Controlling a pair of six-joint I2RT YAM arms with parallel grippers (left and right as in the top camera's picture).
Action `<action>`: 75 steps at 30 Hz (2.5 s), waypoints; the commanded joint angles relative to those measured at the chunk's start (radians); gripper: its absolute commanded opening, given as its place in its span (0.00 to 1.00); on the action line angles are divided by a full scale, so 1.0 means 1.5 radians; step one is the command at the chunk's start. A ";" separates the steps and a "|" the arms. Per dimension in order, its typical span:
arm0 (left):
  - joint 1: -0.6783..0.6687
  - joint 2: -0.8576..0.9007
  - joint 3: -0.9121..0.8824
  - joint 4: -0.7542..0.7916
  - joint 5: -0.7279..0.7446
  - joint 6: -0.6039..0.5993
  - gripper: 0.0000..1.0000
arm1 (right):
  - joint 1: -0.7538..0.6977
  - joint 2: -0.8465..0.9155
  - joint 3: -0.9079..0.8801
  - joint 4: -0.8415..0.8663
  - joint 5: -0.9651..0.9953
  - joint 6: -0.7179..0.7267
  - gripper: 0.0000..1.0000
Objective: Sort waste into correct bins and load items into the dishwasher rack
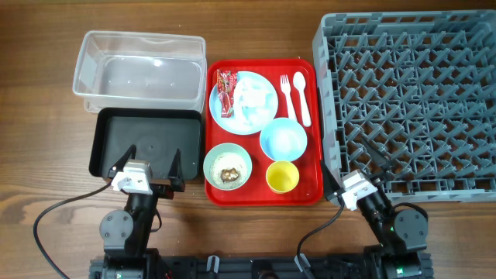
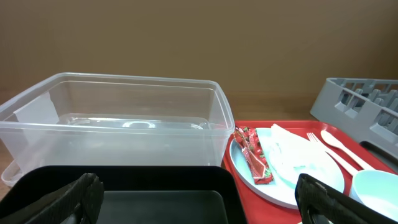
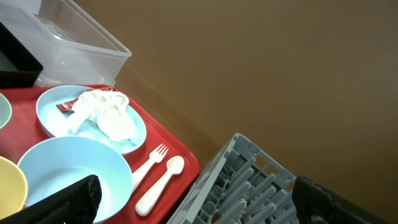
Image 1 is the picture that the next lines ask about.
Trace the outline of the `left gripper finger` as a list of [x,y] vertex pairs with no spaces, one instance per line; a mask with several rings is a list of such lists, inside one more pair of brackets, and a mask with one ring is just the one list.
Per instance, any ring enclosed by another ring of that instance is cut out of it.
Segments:
[[185,182],[181,166],[181,151],[179,149],[176,150],[167,178],[173,191],[184,192]]
[[118,172],[123,171],[124,166],[129,160],[136,157],[136,145],[132,144],[129,149],[112,165],[108,171],[108,178],[113,179]]

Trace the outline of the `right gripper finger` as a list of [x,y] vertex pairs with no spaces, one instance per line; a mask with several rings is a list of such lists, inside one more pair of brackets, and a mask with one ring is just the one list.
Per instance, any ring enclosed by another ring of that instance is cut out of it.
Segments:
[[377,179],[380,179],[381,181],[392,181],[394,178],[394,175],[391,174],[393,161],[377,148],[373,147],[365,136],[361,136],[361,143],[365,146],[371,160],[380,168],[378,172],[369,174],[368,177],[372,181]]
[[323,196],[330,202],[335,198],[338,198],[343,193],[343,188],[334,178],[324,160],[320,160],[320,166],[322,169]]

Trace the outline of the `yellow cup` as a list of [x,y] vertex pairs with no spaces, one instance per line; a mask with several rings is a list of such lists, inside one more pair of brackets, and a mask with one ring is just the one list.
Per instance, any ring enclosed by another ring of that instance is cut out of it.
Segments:
[[266,181],[272,192],[285,194],[294,190],[299,182],[299,170],[289,161],[273,162],[266,171]]

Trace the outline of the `green bowl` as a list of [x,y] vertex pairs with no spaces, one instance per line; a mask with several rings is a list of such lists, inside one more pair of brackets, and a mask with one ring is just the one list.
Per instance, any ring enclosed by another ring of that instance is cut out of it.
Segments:
[[252,169],[250,155],[235,143],[214,146],[205,156],[203,164],[206,181],[222,191],[241,188],[249,180]]

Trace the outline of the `brown food chunk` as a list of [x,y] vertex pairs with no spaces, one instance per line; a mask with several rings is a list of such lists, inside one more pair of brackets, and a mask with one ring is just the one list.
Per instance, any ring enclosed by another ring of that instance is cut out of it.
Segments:
[[239,178],[239,172],[237,171],[236,168],[222,169],[220,178],[223,183],[233,182]]

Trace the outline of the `light blue bowl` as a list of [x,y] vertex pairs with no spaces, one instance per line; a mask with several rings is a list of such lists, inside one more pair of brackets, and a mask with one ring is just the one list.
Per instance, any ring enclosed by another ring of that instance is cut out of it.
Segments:
[[289,118],[273,119],[260,132],[260,147],[273,161],[295,161],[304,154],[307,144],[304,128]]

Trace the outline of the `red snack wrapper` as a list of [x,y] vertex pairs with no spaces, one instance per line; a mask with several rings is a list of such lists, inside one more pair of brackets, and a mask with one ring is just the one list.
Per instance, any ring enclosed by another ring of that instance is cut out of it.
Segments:
[[221,117],[230,118],[233,115],[234,90],[237,85],[237,73],[217,70],[217,91],[221,102]]

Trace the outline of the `white tissue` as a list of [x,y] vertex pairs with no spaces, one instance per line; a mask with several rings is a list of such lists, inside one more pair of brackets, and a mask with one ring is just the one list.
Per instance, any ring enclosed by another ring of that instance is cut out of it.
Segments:
[[243,123],[249,120],[244,115],[244,109],[258,109],[265,106],[269,90],[259,81],[251,78],[240,80],[234,89],[234,116]]

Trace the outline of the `light blue plate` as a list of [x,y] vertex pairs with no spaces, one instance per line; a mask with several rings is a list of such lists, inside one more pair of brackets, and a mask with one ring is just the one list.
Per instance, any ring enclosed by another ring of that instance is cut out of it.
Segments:
[[250,135],[258,133],[275,118],[278,109],[278,96],[274,86],[262,75],[251,71],[237,72],[238,82],[244,78],[251,78],[261,82],[268,90],[265,106],[261,108],[245,108],[244,115],[249,120],[248,123],[239,121],[233,115],[230,118],[221,117],[221,102],[219,101],[216,82],[208,97],[209,111],[214,121],[225,131],[236,135]]

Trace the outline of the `white plastic fork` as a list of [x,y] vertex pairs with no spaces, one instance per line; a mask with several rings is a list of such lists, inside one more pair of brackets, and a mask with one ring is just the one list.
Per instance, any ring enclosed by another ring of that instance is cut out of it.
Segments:
[[286,99],[288,118],[296,121],[297,117],[295,114],[295,108],[291,100],[291,85],[288,76],[286,74],[281,75],[280,86],[281,86],[281,91],[283,92]]

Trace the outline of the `white plastic spoon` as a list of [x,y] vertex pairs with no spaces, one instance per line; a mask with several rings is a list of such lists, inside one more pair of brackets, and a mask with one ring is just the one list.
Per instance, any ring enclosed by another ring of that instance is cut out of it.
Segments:
[[310,127],[312,120],[308,109],[308,103],[305,97],[306,80],[302,72],[298,71],[293,76],[293,85],[298,90],[301,106],[301,119],[303,126]]

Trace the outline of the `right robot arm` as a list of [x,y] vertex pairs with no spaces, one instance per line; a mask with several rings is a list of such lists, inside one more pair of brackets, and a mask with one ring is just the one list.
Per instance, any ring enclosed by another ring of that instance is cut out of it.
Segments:
[[321,164],[325,199],[360,211],[378,241],[348,264],[349,274],[361,278],[426,278],[422,251],[427,248],[428,214],[412,203],[392,204],[384,189],[393,181],[394,163],[365,136],[360,140],[379,171],[365,174],[356,169],[336,179]]

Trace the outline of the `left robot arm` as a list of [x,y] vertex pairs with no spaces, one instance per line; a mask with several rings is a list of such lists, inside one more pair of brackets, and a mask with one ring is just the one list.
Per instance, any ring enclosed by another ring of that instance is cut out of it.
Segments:
[[90,278],[171,278],[172,271],[157,249],[147,247],[153,232],[153,219],[159,213],[160,198],[173,199],[185,190],[181,151],[177,150],[167,179],[168,184],[153,183],[150,163],[137,160],[133,144],[108,172],[115,191],[127,194],[123,210],[107,214],[99,232],[104,240],[104,260],[91,263]]

